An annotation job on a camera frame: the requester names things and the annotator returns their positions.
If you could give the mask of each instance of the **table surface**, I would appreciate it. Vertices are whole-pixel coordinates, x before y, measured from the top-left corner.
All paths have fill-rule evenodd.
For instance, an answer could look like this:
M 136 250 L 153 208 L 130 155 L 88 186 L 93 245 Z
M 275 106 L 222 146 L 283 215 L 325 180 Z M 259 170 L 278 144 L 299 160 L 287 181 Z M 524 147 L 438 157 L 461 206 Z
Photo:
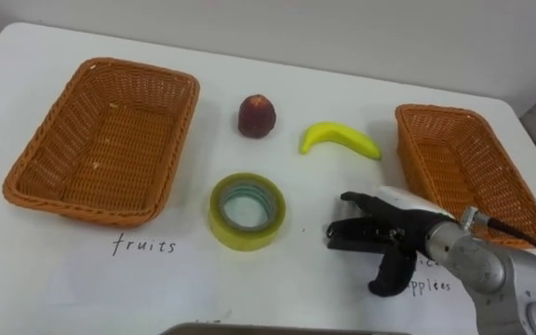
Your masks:
M 220 269 L 211 308 L 167 311 L 152 305 L 47 303 L 51 276 L 64 257 L 81 241 L 108 238 L 117 231 L 13 207 L 4 200 L 1 184 L 80 62 L 100 56 L 184 71 L 200 82 L 200 100 L 167 208 L 139 232 L 208 244 L 200 252 L 215 253 Z M 278 114 L 275 129 L 260 141 L 244 139 L 235 130 L 241 100 L 254 93 L 269 97 Z M 450 328 L 440 328 L 433 318 L 410 328 L 398 314 L 398 304 L 367 293 L 370 278 L 363 276 L 363 268 L 375 269 L 379 259 L 324 247 L 324 226 L 336 217 L 340 192 L 405 186 L 395 155 L 394 110 L 401 103 L 478 111 L 536 197 L 535 145 L 500 100 L 25 23 L 6 27 L 0 34 L 0 334 L 155 334 L 180 322 L 215 319 L 445 333 Z M 335 144 L 299 155 L 303 130 L 324 120 L 367 131 L 381 145 L 383 160 L 368 160 Z M 279 237 L 253 253 L 231 251 L 211 238 L 203 210 L 216 182 L 239 171 L 269 178 L 288 203 Z M 173 220 L 175 213 L 180 221 Z M 473 311 L 466 314 L 472 317 Z M 475 320 L 471 327 L 452 330 L 473 334 Z

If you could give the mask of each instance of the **basket rim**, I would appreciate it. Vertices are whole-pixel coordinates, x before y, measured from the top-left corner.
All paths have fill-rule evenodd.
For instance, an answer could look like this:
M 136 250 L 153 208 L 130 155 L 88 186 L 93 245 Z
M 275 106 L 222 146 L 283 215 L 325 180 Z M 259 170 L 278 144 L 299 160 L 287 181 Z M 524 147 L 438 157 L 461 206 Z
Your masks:
M 200 84 L 198 80 L 193 77 L 191 74 L 186 74 L 180 71 L 175 71 L 155 65 L 150 64 L 144 64 L 139 63 L 132 60 L 119 60 L 115 58 L 110 57 L 97 57 L 92 58 L 89 60 L 84 60 L 77 68 L 77 70 L 72 75 L 71 79 L 67 82 L 67 84 L 64 87 L 64 90 L 61 92 L 61 94 L 58 96 L 58 98 L 55 100 L 53 105 L 48 109 L 48 113 L 45 117 L 45 119 L 42 121 L 41 125 L 37 128 L 31 139 L 26 144 L 26 147 L 20 154 L 20 156 L 17 158 L 16 162 L 10 169 L 10 171 L 7 173 L 7 176 L 4 180 L 2 189 L 3 189 L 3 195 L 4 198 L 9 201 L 10 203 L 20 206 L 23 208 L 31 208 L 31 209 L 39 209 L 47 212 L 52 213 L 58 213 L 58 211 L 55 210 L 55 208 L 68 208 L 72 210 L 78 210 L 83 212 L 90 212 L 97 216 L 115 216 L 115 217 L 143 217 L 142 222 L 147 221 L 151 219 L 153 216 L 155 216 L 156 211 L 164 206 L 162 203 L 162 199 L 167 196 L 167 188 L 168 184 L 171 181 L 171 175 L 170 175 L 170 166 L 171 166 L 171 160 L 167 161 L 167 164 L 162 169 L 162 171 L 157 172 L 161 177 L 160 181 L 163 183 L 162 187 L 156 188 L 150 193 L 147 193 L 146 195 L 153 196 L 152 199 L 154 201 L 151 201 L 151 204 L 145 208 L 142 209 L 108 209 L 108 208 L 95 208 L 92 206 L 87 206 L 83 204 L 76 204 L 76 203 L 69 203 L 69 202 L 63 202 L 60 200 L 55 200 L 48 197 L 41 197 L 41 196 L 34 196 L 25 194 L 23 192 L 20 192 L 17 188 L 17 182 L 20 179 L 20 176 L 22 173 L 26 170 L 28 167 L 28 163 L 34 160 L 34 156 L 40 147 L 42 141 L 47 137 L 47 135 L 51 131 L 51 124 L 57 119 L 57 117 L 60 114 L 60 111 L 63 109 L 63 107 L 68 102 L 68 99 L 75 93 L 75 90 L 77 89 L 78 85 L 81 83 L 81 80 L 86 75 L 87 71 L 90 70 L 90 68 L 93 65 L 97 65 L 100 63 L 114 63 L 114 64 L 122 64 L 122 65 L 129 65 L 132 67 L 138 67 L 141 69 L 146 70 L 153 70 L 156 72 L 160 72 L 163 74 L 171 74 L 175 76 L 179 76 L 186 81 L 188 81 L 188 84 L 191 86 L 189 94 L 188 101 L 185 103 L 183 107 L 184 113 L 181 113 L 178 121 L 176 124 L 181 124 L 183 122 L 186 123 L 185 126 L 189 126 L 189 123 L 192 119 L 192 114 L 194 112 L 194 107 L 197 103 L 197 100 L 199 98 L 199 91 L 200 91 Z M 187 131 L 179 131 L 176 130 L 176 133 L 182 134 L 183 137 L 186 137 Z M 177 161 L 179 161 L 179 156 L 181 155 L 181 148 L 177 148 L 177 150 L 174 150 L 170 152 L 171 154 L 174 154 L 177 152 Z M 22 204 L 21 202 L 29 202 L 29 203 L 35 203 L 35 204 L 46 204 L 49 206 L 49 208 L 41 208 L 41 207 L 31 207 L 26 204 Z

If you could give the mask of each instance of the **banana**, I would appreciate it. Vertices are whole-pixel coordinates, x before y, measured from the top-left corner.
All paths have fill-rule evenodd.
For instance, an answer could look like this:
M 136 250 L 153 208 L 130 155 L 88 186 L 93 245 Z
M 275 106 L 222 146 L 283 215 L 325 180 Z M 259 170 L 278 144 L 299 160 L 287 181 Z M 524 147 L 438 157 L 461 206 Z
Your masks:
M 320 122 L 309 126 L 301 140 L 301 154 L 307 154 L 314 144 L 323 141 L 339 143 L 367 158 L 382 159 L 378 144 L 369 136 L 335 122 Z

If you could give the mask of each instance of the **wall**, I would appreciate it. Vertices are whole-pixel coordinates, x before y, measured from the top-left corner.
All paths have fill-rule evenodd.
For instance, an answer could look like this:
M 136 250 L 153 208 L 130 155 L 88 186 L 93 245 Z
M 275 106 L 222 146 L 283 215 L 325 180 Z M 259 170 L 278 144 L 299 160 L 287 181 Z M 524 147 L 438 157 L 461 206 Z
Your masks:
M 536 102 L 536 0 L 0 0 L 18 20 Z

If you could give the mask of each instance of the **red apple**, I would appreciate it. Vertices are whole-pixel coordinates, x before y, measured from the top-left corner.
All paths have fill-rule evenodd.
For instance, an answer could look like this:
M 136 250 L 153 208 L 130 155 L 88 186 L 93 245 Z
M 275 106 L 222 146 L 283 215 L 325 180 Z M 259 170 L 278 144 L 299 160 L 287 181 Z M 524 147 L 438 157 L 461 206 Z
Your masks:
M 246 137 L 261 139 L 275 127 L 275 107 L 262 94 L 247 97 L 239 107 L 239 131 Z

